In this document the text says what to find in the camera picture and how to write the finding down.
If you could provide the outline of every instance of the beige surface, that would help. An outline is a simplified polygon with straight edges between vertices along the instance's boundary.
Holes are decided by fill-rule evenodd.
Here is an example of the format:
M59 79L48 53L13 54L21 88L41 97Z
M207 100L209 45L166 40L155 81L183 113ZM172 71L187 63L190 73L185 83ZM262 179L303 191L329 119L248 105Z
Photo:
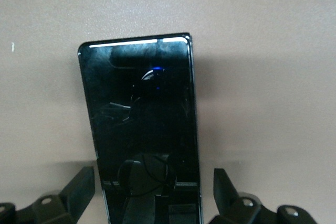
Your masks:
M0 0L0 201L24 207L94 160L82 42L181 31L194 41L205 223L214 167L271 210L334 223L335 0ZM79 223L106 223L100 193Z

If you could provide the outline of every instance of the screw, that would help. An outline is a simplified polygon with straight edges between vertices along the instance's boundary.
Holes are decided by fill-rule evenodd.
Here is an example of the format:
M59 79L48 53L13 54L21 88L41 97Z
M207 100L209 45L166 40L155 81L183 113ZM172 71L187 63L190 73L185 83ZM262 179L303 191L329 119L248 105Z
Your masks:
M299 213L292 207L286 207L285 210L286 210L287 214L289 214L289 215L292 215L292 216L295 216L295 217L299 216Z
M42 201L41 201L41 204L42 205L46 205L46 204L48 204L48 203L50 203L51 202L51 198L45 198L45 199L43 199Z
M246 207L252 207L253 202L250 199L243 199L243 203Z

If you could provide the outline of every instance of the smartphone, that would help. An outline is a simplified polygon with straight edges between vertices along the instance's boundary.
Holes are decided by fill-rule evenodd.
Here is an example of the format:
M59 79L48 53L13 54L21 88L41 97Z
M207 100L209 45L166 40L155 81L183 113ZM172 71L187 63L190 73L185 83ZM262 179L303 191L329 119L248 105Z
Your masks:
M86 42L78 57L108 222L202 223L190 34Z

